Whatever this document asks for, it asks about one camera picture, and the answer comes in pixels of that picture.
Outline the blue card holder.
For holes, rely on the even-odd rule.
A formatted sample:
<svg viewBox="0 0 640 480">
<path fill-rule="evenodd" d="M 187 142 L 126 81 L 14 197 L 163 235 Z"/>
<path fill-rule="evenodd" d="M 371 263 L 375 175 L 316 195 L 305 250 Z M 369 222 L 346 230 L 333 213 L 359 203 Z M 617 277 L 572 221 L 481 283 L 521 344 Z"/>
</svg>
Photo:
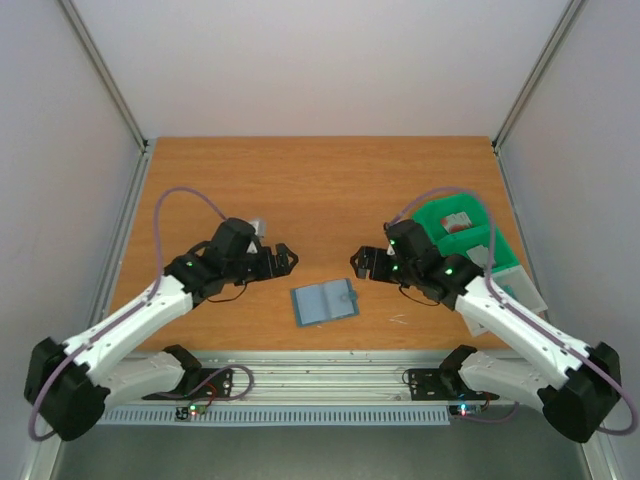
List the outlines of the blue card holder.
<svg viewBox="0 0 640 480">
<path fill-rule="evenodd" d="M 298 327 L 320 325 L 360 314 L 357 292 L 347 278 L 294 288 L 291 301 Z"/>
</svg>

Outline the teal card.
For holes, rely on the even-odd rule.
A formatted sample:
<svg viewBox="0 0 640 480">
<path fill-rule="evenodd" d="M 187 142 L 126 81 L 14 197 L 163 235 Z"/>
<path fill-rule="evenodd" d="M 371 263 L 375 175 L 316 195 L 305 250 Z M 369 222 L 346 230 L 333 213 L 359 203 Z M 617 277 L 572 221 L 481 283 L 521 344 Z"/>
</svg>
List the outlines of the teal card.
<svg viewBox="0 0 640 480">
<path fill-rule="evenodd" d="M 517 295 L 515 291 L 509 285 L 502 285 L 501 288 L 504 292 L 509 295 L 512 299 L 517 300 Z"/>
</svg>

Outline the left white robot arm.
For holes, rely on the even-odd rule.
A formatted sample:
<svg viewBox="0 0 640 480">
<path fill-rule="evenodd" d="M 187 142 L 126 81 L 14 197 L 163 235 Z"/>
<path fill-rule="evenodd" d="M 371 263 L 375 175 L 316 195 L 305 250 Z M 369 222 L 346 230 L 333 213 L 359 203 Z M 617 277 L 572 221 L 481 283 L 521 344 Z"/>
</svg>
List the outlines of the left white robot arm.
<svg viewBox="0 0 640 480">
<path fill-rule="evenodd" d="M 37 418 L 49 425 L 51 436 L 71 441 L 116 406 L 148 396 L 193 399 L 206 380 L 201 363 L 184 347 L 172 345 L 132 364 L 125 358 L 225 285 L 284 277 L 298 262 L 284 243 L 262 245 L 252 224 L 223 221 L 211 239 L 163 266 L 146 290 L 114 314 L 63 342 L 47 337 L 33 348 L 24 387 L 34 408 L 30 437 L 42 438 L 34 431 Z"/>
</svg>

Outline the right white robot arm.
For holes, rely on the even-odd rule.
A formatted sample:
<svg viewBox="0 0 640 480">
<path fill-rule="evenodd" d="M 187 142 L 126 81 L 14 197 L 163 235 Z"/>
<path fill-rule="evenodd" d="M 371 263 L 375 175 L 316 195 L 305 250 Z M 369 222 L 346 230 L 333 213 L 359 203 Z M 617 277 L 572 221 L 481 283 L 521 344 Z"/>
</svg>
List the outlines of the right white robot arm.
<svg viewBox="0 0 640 480">
<path fill-rule="evenodd" d="M 445 256 L 424 228 L 403 220 L 386 228 L 387 248 L 362 246 L 351 257 L 357 277 L 414 287 L 514 349 L 525 365 L 501 361 L 461 345 L 440 364 L 453 396 L 487 392 L 540 412 L 565 438 L 587 442 L 622 397 L 618 353 L 592 347 L 524 308 L 460 254 Z"/>
</svg>

